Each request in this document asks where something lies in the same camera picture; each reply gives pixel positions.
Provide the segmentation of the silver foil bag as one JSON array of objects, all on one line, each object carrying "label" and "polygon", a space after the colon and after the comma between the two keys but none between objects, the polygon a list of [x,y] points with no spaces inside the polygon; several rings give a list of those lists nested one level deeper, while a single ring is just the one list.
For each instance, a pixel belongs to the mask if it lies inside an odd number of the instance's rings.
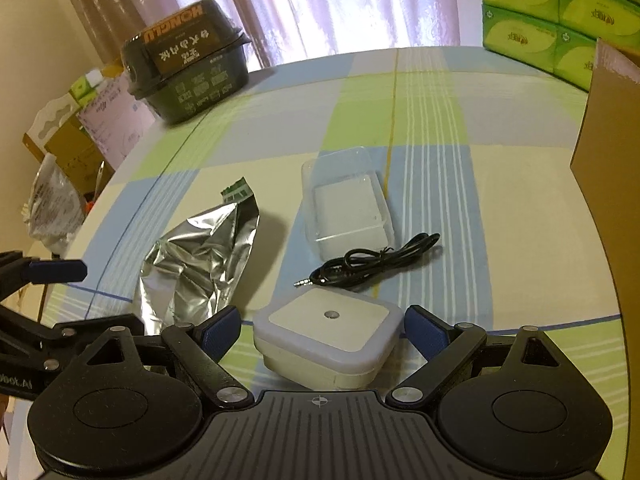
[{"label": "silver foil bag", "polygon": [[146,254],[134,292],[134,314],[144,332],[198,325],[231,304],[259,226],[253,190],[240,179],[221,192],[222,203],[187,218]]}]

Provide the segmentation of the white square night light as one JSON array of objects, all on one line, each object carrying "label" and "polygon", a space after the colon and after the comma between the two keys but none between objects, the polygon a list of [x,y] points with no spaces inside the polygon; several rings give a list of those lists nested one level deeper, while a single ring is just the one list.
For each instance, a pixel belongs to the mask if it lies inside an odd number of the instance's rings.
[{"label": "white square night light", "polygon": [[347,290],[311,286],[253,316],[265,367],[320,391],[366,388],[398,341],[404,311]]}]

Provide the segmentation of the clear plastic packaging tray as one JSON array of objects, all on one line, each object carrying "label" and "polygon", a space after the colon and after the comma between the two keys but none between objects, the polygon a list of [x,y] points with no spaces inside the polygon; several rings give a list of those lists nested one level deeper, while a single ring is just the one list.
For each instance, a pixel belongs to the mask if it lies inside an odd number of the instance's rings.
[{"label": "clear plastic packaging tray", "polygon": [[380,178],[362,146],[304,162],[302,185],[305,234],[320,260],[356,248],[379,252],[396,245]]}]

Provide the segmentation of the crumpled clear plastic bag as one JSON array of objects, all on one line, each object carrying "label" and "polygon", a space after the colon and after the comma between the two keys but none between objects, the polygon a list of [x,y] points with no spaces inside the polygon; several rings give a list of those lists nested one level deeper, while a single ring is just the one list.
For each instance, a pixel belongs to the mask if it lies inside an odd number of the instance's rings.
[{"label": "crumpled clear plastic bag", "polygon": [[65,256],[85,221],[85,206],[56,157],[44,156],[22,212],[28,235],[52,254]]}]

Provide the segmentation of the checked tablecloth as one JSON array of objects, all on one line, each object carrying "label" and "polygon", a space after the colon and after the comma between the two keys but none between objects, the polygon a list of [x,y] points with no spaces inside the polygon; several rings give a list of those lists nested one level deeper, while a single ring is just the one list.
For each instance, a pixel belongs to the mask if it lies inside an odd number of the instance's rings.
[{"label": "checked tablecloth", "polygon": [[427,263],[383,278],[370,294],[497,334],[546,330],[611,410],[599,472],[618,479],[629,425],[623,326],[570,172],[585,104],[569,84],[471,47],[261,70],[236,96],[145,135],[70,248],[88,266],[85,281],[55,286],[23,309],[47,325],[127,310],[155,241],[245,179],[260,223],[234,302],[251,318],[318,266],[304,230],[303,166],[363,148],[398,243],[420,232],[440,236]]}]

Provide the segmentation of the brown die-cut cardboard box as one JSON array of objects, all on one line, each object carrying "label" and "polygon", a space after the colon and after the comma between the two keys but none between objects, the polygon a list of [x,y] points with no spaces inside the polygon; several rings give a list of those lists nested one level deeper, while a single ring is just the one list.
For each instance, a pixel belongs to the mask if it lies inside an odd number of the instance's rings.
[{"label": "brown die-cut cardboard box", "polygon": [[47,102],[23,136],[23,144],[38,162],[51,154],[62,173],[86,200],[93,200],[106,187],[114,169],[79,121],[79,106],[73,97]]}]

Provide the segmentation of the pink paper card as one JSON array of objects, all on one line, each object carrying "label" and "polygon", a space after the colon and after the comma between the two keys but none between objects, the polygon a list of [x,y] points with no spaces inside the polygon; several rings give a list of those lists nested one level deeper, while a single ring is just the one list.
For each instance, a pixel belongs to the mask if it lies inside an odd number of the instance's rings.
[{"label": "pink paper card", "polygon": [[144,101],[136,100],[128,88],[127,73],[111,78],[78,113],[81,125],[114,170],[156,121],[152,110]]}]

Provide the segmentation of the dark green lidded container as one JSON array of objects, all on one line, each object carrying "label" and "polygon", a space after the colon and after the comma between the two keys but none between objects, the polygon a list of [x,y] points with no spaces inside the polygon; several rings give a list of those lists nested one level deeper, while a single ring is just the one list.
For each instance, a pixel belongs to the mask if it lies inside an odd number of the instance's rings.
[{"label": "dark green lidded container", "polygon": [[192,3],[122,46],[128,91],[164,122],[184,122],[248,83],[249,42],[215,0]]}]

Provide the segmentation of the green tissue pack stack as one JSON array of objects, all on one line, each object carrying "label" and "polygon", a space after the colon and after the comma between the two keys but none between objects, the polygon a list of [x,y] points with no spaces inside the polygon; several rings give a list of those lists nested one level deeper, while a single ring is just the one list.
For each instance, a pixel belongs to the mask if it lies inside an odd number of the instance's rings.
[{"label": "green tissue pack stack", "polygon": [[483,46],[588,90],[602,38],[639,47],[639,0],[482,0]]}]

